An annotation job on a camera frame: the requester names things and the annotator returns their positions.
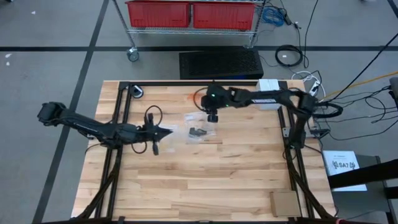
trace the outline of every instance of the plastic bag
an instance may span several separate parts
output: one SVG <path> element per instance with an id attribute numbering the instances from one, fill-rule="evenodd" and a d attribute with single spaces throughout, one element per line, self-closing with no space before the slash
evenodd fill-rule
<path id="1" fill-rule="evenodd" d="M 184 120 L 188 133 L 187 143 L 199 144 L 208 142 L 216 136 L 216 124 L 207 121 L 206 113 L 187 113 L 184 115 Z"/>

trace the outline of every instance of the black metal frame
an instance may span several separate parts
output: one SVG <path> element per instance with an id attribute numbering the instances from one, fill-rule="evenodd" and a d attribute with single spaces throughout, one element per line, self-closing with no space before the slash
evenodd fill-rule
<path id="1" fill-rule="evenodd" d="M 119 112 L 120 112 L 120 107 L 121 107 L 121 102 L 122 102 L 122 95 L 124 90 L 128 90 L 130 86 L 132 85 L 139 85 L 139 86 L 205 86 L 213 83 L 212 80 L 208 81 L 199 81 L 199 82 L 193 82 L 193 81 L 180 81 L 180 82 L 120 82 L 119 87 L 118 87 L 118 96 L 116 98 L 116 105 L 114 109 L 114 113 L 112 116 L 112 121 L 113 123 L 118 122 L 119 118 Z M 257 84 L 257 81 L 218 81 L 220 85 L 232 85 L 232 86 L 255 86 Z M 280 81 L 279 85 L 283 89 L 287 89 L 287 83 L 285 81 Z M 129 114 L 129 109 L 130 109 L 130 104 L 131 104 L 131 94 L 127 92 L 127 98 L 126 98 L 126 104 L 124 107 L 124 113 L 123 113 L 123 123 L 127 122 L 128 119 L 128 114 Z M 294 126 L 294 118 L 293 114 L 291 111 L 287 110 L 288 116 L 289 116 L 289 123 L 290 127 L 293 128 Z M 284 112 L 282 108 L 279 108 L 278 110 L 278 115 L 279 115 L 279 122 L 280 122 L 280 130 L 283 136 L 283 128 L 286 128 L 285 125 L 285 119 L 284 119 Z M 288 138 L 284 137 L 284 147 L 285 147 L 285 156 L 286 159 L 291 160 L 292 155 L 290 151 L 290 147 L 288 145 Z M 86 210 L 89 210 L 87 213 L 82 213 L 80 216 L 77 218 L 72 218 L 69 221 L 61 221 L 61 222 L 52 222 L 53 224 L 69 224 L 69 223 L 117 223 L 117 224 L 128 224 L 128 223 L 161 223 L 161 224 L 194 224 L 194 223 L 199 223 L 199 224 L 207 224 L 207 223 L 214 223 L 214 224 L 230 224 L 230 223 L 239 223 L 239 224 L 292 224 L 295 223 L 296 221 L 294 218 L 288 218 L 288 221 L 280 221 L 280 222 L 267 222 L 267 221 L 258 221 L 258 222 L 213 222 L 213 221 L 192 221 L 192 222 L 171 222 L 171 221 L 124 221 L 124 217 L 120 217 L 119 221 L 111 221 L 112 216 L 113 216 L 113 208 L 114 208 L 114 202 L 116 199 L 116 190 L 118 186 L 118 177 L 119 177 L 119 171 L 120 171 L 120 165 L 121 165 L 121 159 L 122 159 L 122 154 L 123 154 L 123 147 L 120 147 L 117 150 L 116 153 L 116 160 L 114 167 L 112 171 L 109 173 L 109 168 L 111 165 L 111 158 L 112 158 L 112 152 L 114 149 L 108 148 L 106 151 L 106 157 L 104 161 L 104 167 L 103 167 L 103 173 L 102 173 L 102 178 L 101 178 L 101 186 L 99 188 L 98 193 L 95 195 L 95 200 L 93 200 L 90 205 L 86 208 Z M 303 181 L 307 184 L 306 180 L 306 175 L 305 175 L 305 168 L 303 164 L 303 159 L 300 150 L 296 150 L 296 158 L 298 161 L 298 168 L 300 171 L 300 176 L 302 177 Z M 290 183 L 291 183 L 291 188 L 292 190 L 296 191 L 297 197 L 299 197 L 299 193 L 297 191 L 297 184 L 294 181 L 294 178 L 292 175 L 289 173 L 290 177 Z M 108 187 L 111 185 L 111 193 L 109 195 L 109 203 L 108 203 L 108 208 L 106 211 L 106 217 L 101 218 L 101 212 L 102 212 L 102 206 L 103 206 L 103 196 L 104 193 L 107 191 Z M 313 217 L 313 209 L 312 206 L 310 205 L 310 202 L 306 200 L 307 204 L 307 210 L 308 210 L 308 216 L 309 218 L 314 218 Z M 95 209 L 95 218 L 89 218 L 92 211 Z"/>

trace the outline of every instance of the shelf caster wheel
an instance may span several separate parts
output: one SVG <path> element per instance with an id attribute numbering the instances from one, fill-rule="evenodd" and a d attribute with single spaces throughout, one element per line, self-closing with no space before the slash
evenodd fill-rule
<path id="1" fill-rule="evenodd" d="M 127 58 L 129 59 L 130 62 L 135 62 L 139 59 L 139 53 L 138 50 L 133 47 L 127 51 Z"/>

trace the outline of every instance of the white cable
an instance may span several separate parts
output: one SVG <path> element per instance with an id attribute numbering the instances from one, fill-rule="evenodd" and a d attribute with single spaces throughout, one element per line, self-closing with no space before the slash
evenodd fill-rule
<path id="1" fill-rule="evenodd" d="M 313 76 L 313 75 L 312 75 L 312 72 L 309 72 L 309 71 L 295 72 L 295 73 L 292 75 L 292 79 L 294 79 L 294 76 L 295 76 L 295 75 L 301 74 L 301 73 L 306 73 L 306 74 L 308 74 L 305 78 L 302 78 L 303 82 L 310 81 L 311 79 L 315 79 L 316 81 L 320 82 L 319 79 L 318 79 L 317 77 Z M 320 84 L 320 86 L 321 86 L 321 89 L 322 89 L 322 92 L 323 92 L 323 97 L 326 97 L 326 91 L 325 91 L 325 88 L 323 87 L 322 83 Z"/>

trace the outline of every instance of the gray concrete floor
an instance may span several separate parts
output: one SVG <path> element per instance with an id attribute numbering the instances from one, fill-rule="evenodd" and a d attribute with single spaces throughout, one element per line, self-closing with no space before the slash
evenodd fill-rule
<path id="1" fill-rule="evenodd" d="M 124 1 L 118 0 L 127 18 Z M 272 0 L 280 6 L 278 0 Z M 315 0 L 284 0 L 289 16 L 303 27 L 302 43 Z M 87 47 L 95 29 L 102 1 L 99 0 L 16 0 L 0 1 L 0 223 L 30 223 L 33 219 L 50 164 L 58 143 L 61 127 L 45 128 L 36 118 L 41 103 L 61 101 L 68 105 L 86 56 L 81 52 L 6 52 L 3 47 Z M 322 73 L 326 92 L 343 88 L 377 54 L 366 47 L 377 47 L 397 32 L 398 18 L 386 0 L 323 1 L 315 11 L 308 46 L 365 46 L 360 51 L 309 51 L 309 71 Z M 261 24 L 259 30 L 272 30 Z M 139 47 L 244 45 L 247 37 L 195 35 L 138 35 Z M 264 31 L 257 45 L 298 44 L 292 27 Z M 129 41 L 111 3 L 108 5 L 96 46 L 128 47 Z M 179 79 L 179 52 L 141 52 L 140 60 L 131 63 L 123 51 L 94 52 L 85 78 L 77 112 L 93 116 L 103 80 L 176 80 Z M 260 54 L 275 65 L 274 51 Z M 359 79 L 367 80 L 397 70 L 398 52 L 388 51 L 369 67 Z M 269 67 L 263 62 L 264 78 L 290 78 L 292 72 L 282 67 Z M 303 70 L 302 66 L 294 68 Z M 387 79 L 347 91 L 347 94 L 376 91 L 388 84 Z M 391 106 L 387 93 L 380 99 Z M 380 113 L 360 102 L 347 108 L 338 119 Z M 332 134 L 345 138 L 381 131 L 392 121 L 371 124 L 362 119 L 333 123 Z M 382 161 L 398 157 L 393 142 L 398 126 L 369 138 L 335 141 L 323 140 L 326 150 L 354 150 L 358 154 L 380 156 Z M 70 217 L 87 140 L 71 131 L 50 195 L 44 221 Z M 347 218 L 366 211 L 341 209 Z M 385 223 L 382 213 L 371 213 L 358 220 Z"/>

